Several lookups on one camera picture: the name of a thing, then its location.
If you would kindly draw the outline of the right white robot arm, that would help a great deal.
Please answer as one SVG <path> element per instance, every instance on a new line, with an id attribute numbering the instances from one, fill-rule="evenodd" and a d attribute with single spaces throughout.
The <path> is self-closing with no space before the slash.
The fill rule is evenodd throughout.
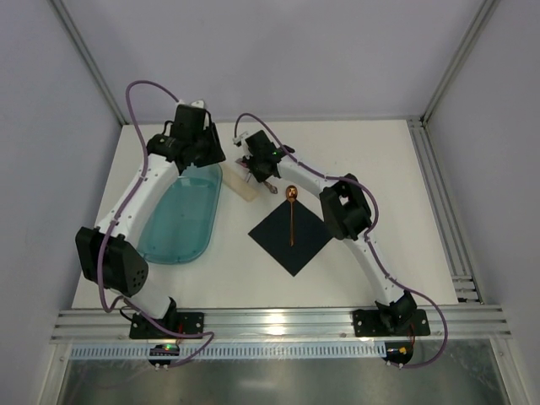
<path id="1" fill-rule="evenodd" d="M 330 235 L 351 251 L 374 293 L 376 309 L 371 317 L 375 325 L 369 334 L 419 335 L 425 320 L 420 317 L 412 292 L 393 279 L 377 255 L 369 233 L 378 212 L 371 210 L 375 204 L 368 204 L 356 177 L 324 175 L 294 157 L 291 148 L 276 146 L 264 131 L 235 135 L 233 143 L 243 150 L 241 161 L 256 181 L 281 178 L 319 199 Z"/>

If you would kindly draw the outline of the beige cutlery case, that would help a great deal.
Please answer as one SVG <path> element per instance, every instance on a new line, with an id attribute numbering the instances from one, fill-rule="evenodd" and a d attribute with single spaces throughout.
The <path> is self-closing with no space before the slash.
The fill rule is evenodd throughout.
<path id="1" fill-rule="evenodd" d="M 246 202 L 252 202 L 258 197 L 258 191 L 250 186 L 229 165 L 220 164 L 222 170 L 222 182 L 234 193 Z"/>

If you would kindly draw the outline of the iridescent fork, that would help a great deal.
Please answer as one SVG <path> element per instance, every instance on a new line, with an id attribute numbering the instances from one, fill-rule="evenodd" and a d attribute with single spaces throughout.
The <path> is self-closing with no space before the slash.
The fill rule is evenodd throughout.
<path id="1" fill-rule="evenodd" d="M 239 166 L 241 166 L 242 168 L 244 169 L 248 169 L 248 166 L 247 166 L 247 163 L 242 159 L 242 158 L 238 158 L 235 163 Z M 251 179 L 251 172 L 250 171 L 247 171 L 247 175 L 246 175 L 246 178 L 245 178 L 245 182 L 248 183 L 249 180 Z M 278 188 L 276 186 L 274 186 L 273 184 L 271 184 L 270 182 L 268 181 L 264 181 L 262 183 L 273 195 L 277 195 L 278 194 Z"/>

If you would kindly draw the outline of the copper spoon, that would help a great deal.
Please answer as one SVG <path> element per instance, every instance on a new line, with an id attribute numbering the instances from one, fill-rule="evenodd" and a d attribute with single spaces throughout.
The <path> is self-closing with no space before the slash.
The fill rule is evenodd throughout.
<path id="1" fill-rule="evenodd" d="M 286 188 L 286 199 L 289 202 L 289 245 L 294 246 L 294 205 L 297 201 L 298 190 L 290 185 Z"/>

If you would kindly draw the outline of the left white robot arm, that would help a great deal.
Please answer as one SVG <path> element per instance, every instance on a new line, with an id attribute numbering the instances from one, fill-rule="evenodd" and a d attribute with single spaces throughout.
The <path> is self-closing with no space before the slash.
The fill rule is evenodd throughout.
<path id="1" fill-rule="evenodd" d="M 143 229 L 173 183 L 188 167 L 225 160 L 217 127 L 203 100 L 179 101 L 170 130 L 141 138 L 143 161 L 109 213 L 94 227 L 75 236 L 83 275 L 94 282 L 105 311 L 107 290 L 154 320 L 164 320 L 175 301 L 149 281 L 149 265 L 137 247 Z"/>

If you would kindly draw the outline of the black paper napkin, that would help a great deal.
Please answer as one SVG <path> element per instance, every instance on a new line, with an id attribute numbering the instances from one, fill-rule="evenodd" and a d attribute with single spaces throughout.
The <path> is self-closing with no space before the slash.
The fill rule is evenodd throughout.
<path id="1" fill-rule="evenodd" d="M 293 203 L 294 235 L 290 244 L 290 203 L 282 202 L 248 235 L 292 277 L 332 239 L 324 222 L 301 202 Z"/>

